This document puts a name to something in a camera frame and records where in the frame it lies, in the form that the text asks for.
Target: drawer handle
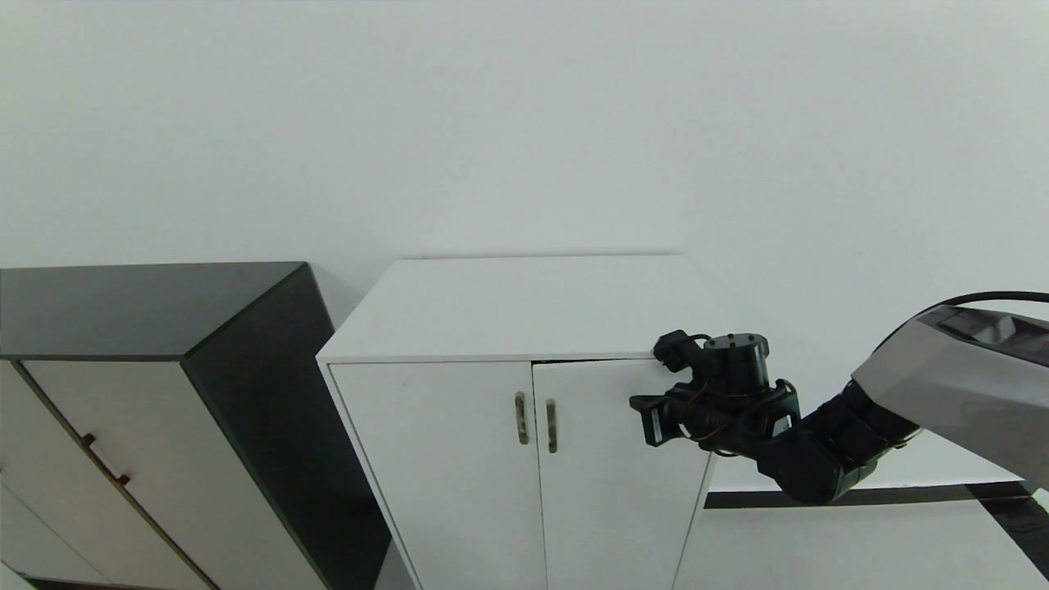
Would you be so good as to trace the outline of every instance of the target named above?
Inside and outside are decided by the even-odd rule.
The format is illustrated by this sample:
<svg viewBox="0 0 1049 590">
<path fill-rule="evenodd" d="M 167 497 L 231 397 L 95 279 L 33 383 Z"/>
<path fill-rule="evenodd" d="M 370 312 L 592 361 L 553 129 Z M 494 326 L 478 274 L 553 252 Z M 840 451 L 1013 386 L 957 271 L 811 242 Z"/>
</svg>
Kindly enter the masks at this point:
<svg viewBox="0 0 1049 590">
<path fill-rule="evenodd" d="M 548 448 L 553 455 L 557 452 L 557 407 L 554 400 L 547 400 L 547 435 L 550 439 Z"/>
<path fill-rule="evenodd" d="M 528 444 L 528 422 L 524 420 L 524 394 L 517 392 L 514 396 L 514 408 L 517 410 L 517 440 Z"/>
<path fill-rule="evenodd" d="M 113 472 L 109 469 L 109 467 L 106 466 L 105 462 L 102 461 L 102 458 L 99 457 L 99 454 L 94 452 L 94 450 L 91 449 L 91 445 L 94 444 L 94 441 L 99 440 L 94 437 L 94 435 L 88 433 L 83 437 L 81 437 L 80 440 L 84 443 L 84 450 L 86 450 L 87 454 L 91 457 L 91 461 L 93 461 L 94 464 L 98 465 L 99 468 L 103 470 L 103 472 L 109 476 L 109 478 L 112 479 L 114 482 L 121 485 L 128 485 L 128 482 L 131 481 L 130 476 L 128 476 L 127 473 L 123 473 L 120 477 L 114 476 Z"/>
</svg>

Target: black cabinet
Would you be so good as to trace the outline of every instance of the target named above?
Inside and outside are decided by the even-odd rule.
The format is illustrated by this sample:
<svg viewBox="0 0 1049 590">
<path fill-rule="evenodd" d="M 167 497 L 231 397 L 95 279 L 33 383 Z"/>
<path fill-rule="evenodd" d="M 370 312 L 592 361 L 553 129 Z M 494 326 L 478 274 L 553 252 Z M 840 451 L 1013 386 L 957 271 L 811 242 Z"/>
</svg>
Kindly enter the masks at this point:
<svg viewBox="0 0 1049 590">
<path fill-rule="evenodd" d="M 303 262 L 0 271 L 4 487 L 112 584 L 371 588 L 389 533 L 314 359 L 331 334 Z M 77 519 L 114 499 L 171 554 Z"/>
</svg>

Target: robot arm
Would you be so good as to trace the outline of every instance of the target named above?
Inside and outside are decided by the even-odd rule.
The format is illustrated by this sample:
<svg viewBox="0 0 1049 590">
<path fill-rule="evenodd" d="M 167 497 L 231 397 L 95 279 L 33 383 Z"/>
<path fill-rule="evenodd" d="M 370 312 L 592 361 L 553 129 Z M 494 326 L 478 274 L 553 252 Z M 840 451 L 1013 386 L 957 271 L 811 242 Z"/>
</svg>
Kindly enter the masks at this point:
<svg viewBox="0 0 1049 590">
<path fill-rule="evenodd" d="M 922 427 L 1049 487 L 1049 322 L 935 307 L 894 332 L 804 419 L 793 385 L 770 385 L 768 341 L 757 334 L 678 331 L 654 353 L 675 373 L 690 367 L 692 380 L 630 398 L 645 441 L 685 438 L 749 458 L 800 502 L 837 499 Z"/>
</svg>

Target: black cabinet top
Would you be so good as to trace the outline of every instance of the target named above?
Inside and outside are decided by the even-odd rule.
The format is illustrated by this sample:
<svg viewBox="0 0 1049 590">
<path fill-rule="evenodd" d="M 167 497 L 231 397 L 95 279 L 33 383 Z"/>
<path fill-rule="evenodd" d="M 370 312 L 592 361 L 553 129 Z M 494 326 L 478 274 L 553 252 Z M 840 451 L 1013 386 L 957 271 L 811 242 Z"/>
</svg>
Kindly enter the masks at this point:
<svg viewBox="0 0 1049 590">
<path fill-rule="evenodd" d="M 305 262 L 0 270 L 0 358 L 176 360 Z"/>
</svg>

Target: cabinet top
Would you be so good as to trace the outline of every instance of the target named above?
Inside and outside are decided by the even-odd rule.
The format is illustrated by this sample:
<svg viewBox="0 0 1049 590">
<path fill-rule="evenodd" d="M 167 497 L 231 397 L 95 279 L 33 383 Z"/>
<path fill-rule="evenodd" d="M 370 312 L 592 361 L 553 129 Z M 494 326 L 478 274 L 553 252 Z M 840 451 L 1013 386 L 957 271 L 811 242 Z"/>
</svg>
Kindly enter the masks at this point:
<svg viewBox="0 0 1049 590">
<path fill-rule="evenodd" d="M 684 256 L 402 260 L 318 359 L 648 358 L 656 339 L 678 329 L 731 331 Z"/>
<path fill-rule="evenodd" d="M 4 269 L 0 358 L 177 360 L 304 262 Z"/>
</svg>

